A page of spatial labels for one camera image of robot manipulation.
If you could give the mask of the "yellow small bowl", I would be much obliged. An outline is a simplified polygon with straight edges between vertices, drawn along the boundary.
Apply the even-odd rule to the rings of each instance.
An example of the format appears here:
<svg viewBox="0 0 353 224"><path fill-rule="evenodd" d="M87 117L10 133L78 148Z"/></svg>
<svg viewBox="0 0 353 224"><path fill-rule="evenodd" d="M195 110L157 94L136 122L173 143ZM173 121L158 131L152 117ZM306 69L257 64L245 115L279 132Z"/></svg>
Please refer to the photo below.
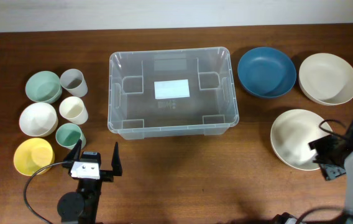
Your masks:
<svg viewBox="0 0 353 224"><path fill-rule="evenodd" d="M16 171L31 176L39 169L53 164L55 153L51 144L42 138L30 138L20 144L13 158Z"/></svg>

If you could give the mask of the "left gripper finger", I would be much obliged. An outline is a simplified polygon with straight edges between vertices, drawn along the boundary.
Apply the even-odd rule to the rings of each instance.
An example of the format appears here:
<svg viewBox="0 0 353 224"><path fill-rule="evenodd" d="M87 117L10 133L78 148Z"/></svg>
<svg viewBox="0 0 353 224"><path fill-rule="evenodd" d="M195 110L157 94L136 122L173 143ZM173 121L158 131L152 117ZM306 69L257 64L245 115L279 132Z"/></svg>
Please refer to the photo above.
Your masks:
<svg viewBox="0 0 353 224"><path fill-rule="evenodd" d="M81 152L82 140L79 139L75 144L74 148L66 155L64 162L75 162L78 161Z"/></svg>
<svg viewBox="0 0 353 224"><path fill-rule="evenodd" d="M111 166L112 166L112 175L113 176L122 176L123 171L122 171L121 160L119 157L118 142L116 142L114 145Z"/></svg>

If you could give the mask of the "beige bowl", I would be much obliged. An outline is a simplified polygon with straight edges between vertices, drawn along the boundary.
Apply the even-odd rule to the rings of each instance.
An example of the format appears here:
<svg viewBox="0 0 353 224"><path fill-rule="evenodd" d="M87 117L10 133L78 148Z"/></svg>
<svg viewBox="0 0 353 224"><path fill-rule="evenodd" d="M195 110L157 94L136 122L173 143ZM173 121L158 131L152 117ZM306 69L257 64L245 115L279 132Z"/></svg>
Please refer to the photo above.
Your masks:
<svg viewBox="0 0 353 224"><path fill-rule="evenodd" d="M298 83L304 95L320 105L336 106L353 99L353 67L334 54L318 53L304 59Z"/></svg>

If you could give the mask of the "dark blue bowl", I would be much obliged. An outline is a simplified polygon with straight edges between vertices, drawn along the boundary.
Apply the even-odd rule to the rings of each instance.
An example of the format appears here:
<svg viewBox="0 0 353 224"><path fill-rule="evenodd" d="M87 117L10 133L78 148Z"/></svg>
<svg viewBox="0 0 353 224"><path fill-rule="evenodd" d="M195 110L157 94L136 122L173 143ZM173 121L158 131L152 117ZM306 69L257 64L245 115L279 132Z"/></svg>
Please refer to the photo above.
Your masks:
<svg viewBox="0 0 353 224"><path fill-rule="evenodd" d="M291 58L271 47L256 47L247 51L237 66L243 88L258 98L278 98L294 87L297 71Z"/></svg>

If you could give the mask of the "cream bowl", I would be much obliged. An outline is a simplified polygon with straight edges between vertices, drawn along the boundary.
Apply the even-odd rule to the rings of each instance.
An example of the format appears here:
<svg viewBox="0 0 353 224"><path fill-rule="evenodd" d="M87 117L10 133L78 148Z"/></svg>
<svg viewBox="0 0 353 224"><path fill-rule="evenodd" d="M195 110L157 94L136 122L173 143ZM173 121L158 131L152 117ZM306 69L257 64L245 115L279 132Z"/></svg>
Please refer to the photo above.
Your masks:
<svg viewBox="0 0 353 224"><path fill-rule="evenodd" d="M318 170L314 163L316 151L309 143L328 134L319 128L324 119L318 114L303 110L288 110L279 115L270 130L270 142L276 156L286 165L304 171Z"/></svg>

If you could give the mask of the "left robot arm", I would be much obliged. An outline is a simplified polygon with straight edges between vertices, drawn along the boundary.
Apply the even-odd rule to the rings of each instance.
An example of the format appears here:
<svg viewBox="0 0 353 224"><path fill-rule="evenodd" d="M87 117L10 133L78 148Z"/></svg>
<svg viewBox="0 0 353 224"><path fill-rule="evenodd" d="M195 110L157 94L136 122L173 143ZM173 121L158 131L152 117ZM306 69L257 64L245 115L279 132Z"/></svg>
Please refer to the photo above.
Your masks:
<svg viewBox="0 0 353 224"><path fill-rule="evenodd" d="M68 169L68 175L78 181L78 186L58 201L57 212L62 223L95 223L102 184L122 176L118 143L114 145L111 170L100 168L100 153L81 149L82 140L78 140L63 160L62 167Z"/></svg>

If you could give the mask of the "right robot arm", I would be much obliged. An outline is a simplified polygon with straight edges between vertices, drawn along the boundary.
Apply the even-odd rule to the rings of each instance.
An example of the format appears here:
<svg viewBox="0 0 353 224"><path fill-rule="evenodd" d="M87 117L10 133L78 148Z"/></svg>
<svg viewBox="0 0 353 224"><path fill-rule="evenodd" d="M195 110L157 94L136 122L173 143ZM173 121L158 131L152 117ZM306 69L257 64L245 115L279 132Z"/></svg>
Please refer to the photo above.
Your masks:
<svg viewBox="0 0 353 224"><path fill-rule="evenodd" d="M311 111L289 110L273 122L270 142L276 156L292 168L320 170L326 181L345 175L345 203L330 223L353 223L353 120L345 134L335 133L330 123Z"/></svg>

